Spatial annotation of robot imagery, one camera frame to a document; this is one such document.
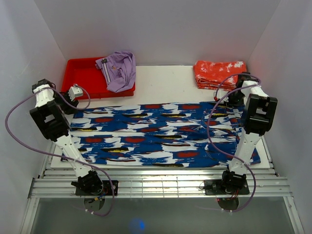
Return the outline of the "blue white red patterned trousers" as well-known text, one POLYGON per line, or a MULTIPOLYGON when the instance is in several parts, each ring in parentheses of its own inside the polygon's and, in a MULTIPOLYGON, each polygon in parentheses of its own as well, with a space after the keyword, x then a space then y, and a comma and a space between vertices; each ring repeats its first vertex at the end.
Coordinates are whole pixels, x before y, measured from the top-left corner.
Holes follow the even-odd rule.
POLYGON ((206 168, 231 160, 242 112, 213 102, 97 107, 75 113, 70 132, 89 163, 206 168))

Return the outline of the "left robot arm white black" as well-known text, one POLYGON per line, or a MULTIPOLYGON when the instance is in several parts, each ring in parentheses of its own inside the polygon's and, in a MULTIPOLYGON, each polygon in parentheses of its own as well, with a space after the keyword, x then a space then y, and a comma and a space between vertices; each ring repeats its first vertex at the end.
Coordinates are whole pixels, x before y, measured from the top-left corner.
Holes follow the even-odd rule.
POLYGON ((36 94, 36 105, 30 110, 30 115, 43 136, 54 142, 65 157, 74 159, 69 160, 69 163, 75 171, 77 181, 71 185, 87 194, 98 195, 103 190, 103 182, 91 166, 79 163, 85 162, 85 159, 74 146, 70 124, 65 117, 76 112, 77 98, 83 96, 83 89, 72 86, 67 92, 58 95, 54 88, 55 85, 46 79, 32 86, 32 92, 36 94))

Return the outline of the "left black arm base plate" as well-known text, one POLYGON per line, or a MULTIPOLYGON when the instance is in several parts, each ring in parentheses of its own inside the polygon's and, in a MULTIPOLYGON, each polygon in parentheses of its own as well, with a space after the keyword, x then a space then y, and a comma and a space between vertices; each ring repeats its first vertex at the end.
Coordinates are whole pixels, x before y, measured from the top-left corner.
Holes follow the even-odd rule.
MULTIPOLYGON (((113 191, 112 191, 112 187, 111 187, 110 182, 108 180, 103 180, 102 183, 103 183, 103 188, 102 188, 101 193, 98 193, 98 194, 87 193, 87 192, 84 192, 83 190, 81 190, 79 188, 76 188, 75 195, 77 195, 77 196, 100 196, 100 195, 112 196, 113 191)), ((114 188, 114 195, 117 196, 119 181, 118 180, 112 180, 112 184, 113 184, 113 188, 114 188)))

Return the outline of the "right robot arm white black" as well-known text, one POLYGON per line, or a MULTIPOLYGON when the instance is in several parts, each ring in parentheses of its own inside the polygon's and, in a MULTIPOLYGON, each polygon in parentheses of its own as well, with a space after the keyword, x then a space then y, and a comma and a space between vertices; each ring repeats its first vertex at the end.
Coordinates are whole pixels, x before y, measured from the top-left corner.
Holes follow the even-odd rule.
POLYGON ((222 174, 220 187, 227 194, 248 194, 248 169, 245 165, 250 162, 260 138, 271 129, 278 100, 267 95, 259 86, 259 80, 248 72, 238 75, 236 88, 236 91, 229 94, 226 103, 231 107, 244 106, 240 122, 241 136, 235 157, 222 174))

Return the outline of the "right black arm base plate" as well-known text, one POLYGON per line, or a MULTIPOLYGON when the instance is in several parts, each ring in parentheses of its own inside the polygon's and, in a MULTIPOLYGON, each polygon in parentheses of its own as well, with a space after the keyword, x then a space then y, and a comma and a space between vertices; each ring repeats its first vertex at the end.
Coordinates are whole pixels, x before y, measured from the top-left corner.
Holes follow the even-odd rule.
POLYGON ((237 185, 232 182, 226 183, 221 179, 204 180, 200 186, 200 190, 205 191, 205 195, 249 195, 250 190, 248 184, 237 185))

